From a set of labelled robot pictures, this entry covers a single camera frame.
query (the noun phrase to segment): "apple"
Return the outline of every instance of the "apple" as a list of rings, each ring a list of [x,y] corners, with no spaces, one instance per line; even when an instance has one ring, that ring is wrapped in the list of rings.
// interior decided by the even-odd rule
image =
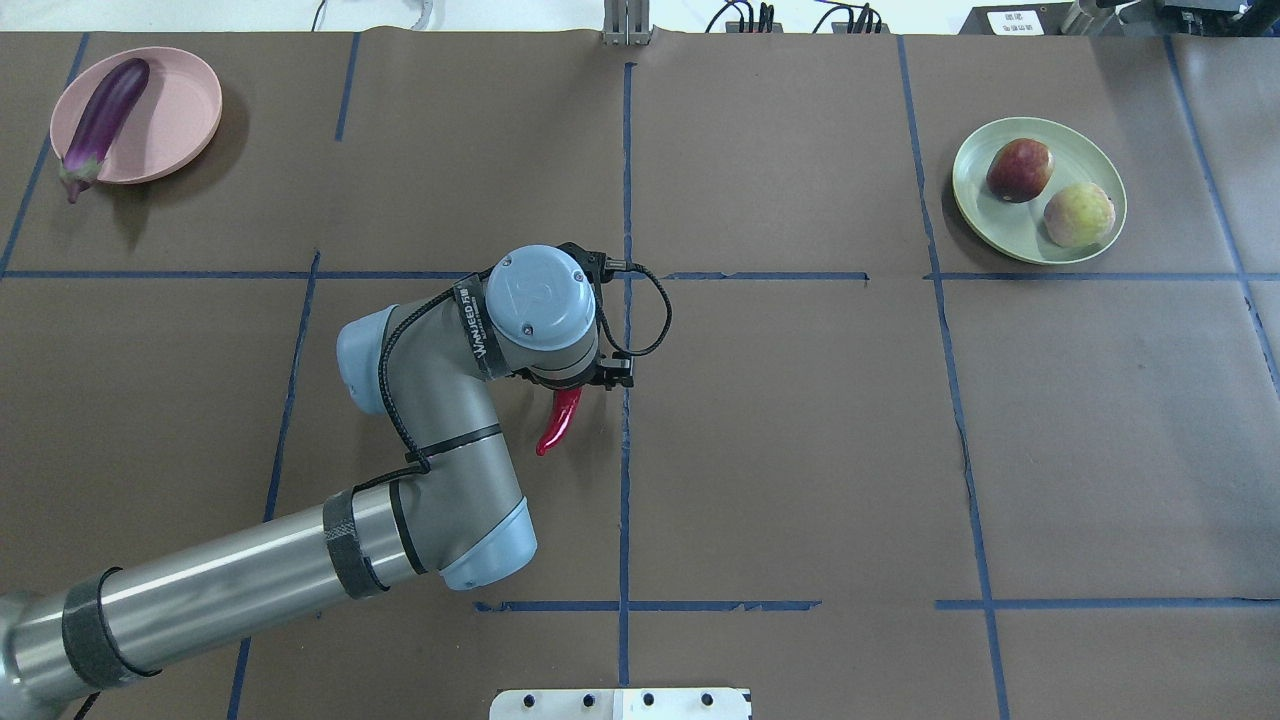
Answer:
[[[1044,206],[1048,237],[1062,247],[1098,242],[1111,232],[1115,222],[1115,204],[1106,191],[1092,182],[1064,187]]]
[[[1027,202],[1048,184],[1053,174],[1053,154],[1038,140],[1019,137],[1010,141],[987,169],[987,187],[1006,202]]]

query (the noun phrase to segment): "white metal plate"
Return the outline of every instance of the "white metal plate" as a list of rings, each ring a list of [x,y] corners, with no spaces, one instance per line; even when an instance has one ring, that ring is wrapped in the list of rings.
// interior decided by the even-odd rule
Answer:
[[[620,688],[504,691],[489,720],[750,720],[751,691]]]

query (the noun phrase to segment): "red apple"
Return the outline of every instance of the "red apple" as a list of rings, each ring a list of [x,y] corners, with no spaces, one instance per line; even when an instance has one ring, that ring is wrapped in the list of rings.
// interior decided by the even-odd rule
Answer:
[[[1000,149],[987,170],[987,187],[1006,202],[1027,202],[1048,184],[1053,154],[1038,140],[1019,137]]]

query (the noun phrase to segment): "black cable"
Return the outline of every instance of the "black cable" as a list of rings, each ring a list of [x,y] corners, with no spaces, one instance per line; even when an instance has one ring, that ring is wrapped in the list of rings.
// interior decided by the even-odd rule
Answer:
[[[872,6],[863,5],[863,12],[858,13],[858,22],[854,23],[847,32],[861,35],[864,26],[867,27],[867,29],[870,29],[870,19],[872,19]]]
[[[618,341],[613,340],[613,331],[609,328],[609,319],[604,316],[604,302],[600,299],[600,286],[595,286],[595,314],[600,320],[600,327],[604,329],[604,337],[608,338],[609,345],[612,345],[614,350],[627,357],[640,357],[641,355],[649,355],[654,350],[658,350],[662,341],[667,340],[667,331],[671,329],[671,297],[667,296],[666,288],[662,287],[662,283],[658,282],[658,277],[654,275],[649,268],[645,268],[640,263],[630,263],[630,265],[631,266],[628,269],[641,273],[644,277],[649,278],[653,287],[658,288],[658,295],[662,296],[662,304],[667,306],[667,320],[662,324],[662,332],[658,333],[658,340],[653,341],[653,345],[645,347],[644,350],[631,350],[630,347],[620,346]]]
[[[311,18],[311,32],[316,31],[316,23],[320,22],[320,10],[324,10],[325,3],[329,0],[320,0],[320,5],[316,6],[316,14]]]
[[[410,465],[408,468],[401,468],[399,470],[392,470],[390,473],[383,473],[381,475],[378,475],[376,478],[374,478],[371,480],[365,480],[365,482],[360,483],[358,486],[351,488],[351,492],[352,492],[352,495],[355,495],[357,492],[366,491],[366,489],[369,489],[371,487],[376,487],[376,486],[380,486],[383,483],[389,483],[389,482],[392,482],[394,479],[398,479],[398,478],[403,478],[403,477],[407,477],[407,475],[421,475],[421,474],[422,474],[422,469],[421,468],[419,468],[416,465]]]
[[[97,696],[100,696],[100,694],[102,694],[102,693],[101,692],[96,692],[96,693],[88,696],[87,698],[84,698],[84,705],[82,705],[81,708],[76,712],[76,719],[74,720],[84,720],[84,716],[88,715],[90,708],[92,708],[93,703],[97,702]]]
[[[413,442],[413,437],[408,434],[408,429],[404,428],[404,421],[401,420],[399,411],[396,409],[396,401],[392,400],[392,391],[387,383],[387,363],[388,360],[390,360],[392,350],[396,347],[396,343],[399,342],[399,338],[402,334],[404,334],[404,331],[407,331],[410,325],[416,323],[419,319],[421,319],[422,315],[430,313],[436,305],[448,300],[452,295],[453,295],[453,288],[451,287],[449,290],[424,302],[417,310],[410,313],[407,318],[401,320],[401,324],[396,325],[396,329],[392,331],[392,334],[387,336],[387,342],[383,345],[383,351],[378,356],[378,389],[381,392],[383,396],[383,406],[387,407],[387,415],[392,419],[392,424],[396,427],[396,433],[399,434],[401,442],[403,442],[404,447],[408,448],[410,454],[412,454],[413,457],[417,459],[419,465],[421,465],[422,468],[421,471],[424,473],[430,471],[431,464],[426,460],[424,455],[421,455],[421,450],[417,447],[417,443]]]
[[[835,8],[827,10],[827,14],[823,15],[820,20],[818,20],[818,24],[813,26],[813,32],[809,33],[809,35],[817,33],[819,29],[822,29],[822,23],[827,22],[827,18],[829,18],[832,13],[836,13],[836,12],[840,12],[840,10],[847,10],[849,12],[849,27],[854,27],[854,6],[852,5],[836,5]]]
[[[712,22],[707,23],[707,29],[703,31],[703,32],[710,32],[712,28],[716,27],[716,20],[718,20],[719,17],[724,14],[724,10],[728,10],[730,8],[733,8],[735,10],[737,10],[737,17],[739,17],[737,31],[742,32],[742,19],[745,18],[745,15],[742,15],[742,9],[737,6],[739,3],[742,3],[748,8],[751,6],[751,4],[746,3],[745,0],[728,0],[727,3],[724,3],[724,6],[719,9],[718,13],[716,13],[714,15],[712,15]]]

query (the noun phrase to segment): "label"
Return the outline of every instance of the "label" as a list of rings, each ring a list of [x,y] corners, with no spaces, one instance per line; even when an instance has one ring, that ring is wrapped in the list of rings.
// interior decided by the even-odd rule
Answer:
[[[996,35],[1044,35],[1036,10],[997,10],[987,13],[987,22]]]
[[[489,322],[484,309],[484,291],[479,275],[467,275],[453,286],[453,301],[458,306],[462,329],[467,333],[467,345],[480,368],[480,379],[489,382],[511,374],[507,359],[498,346],[497,331]]]

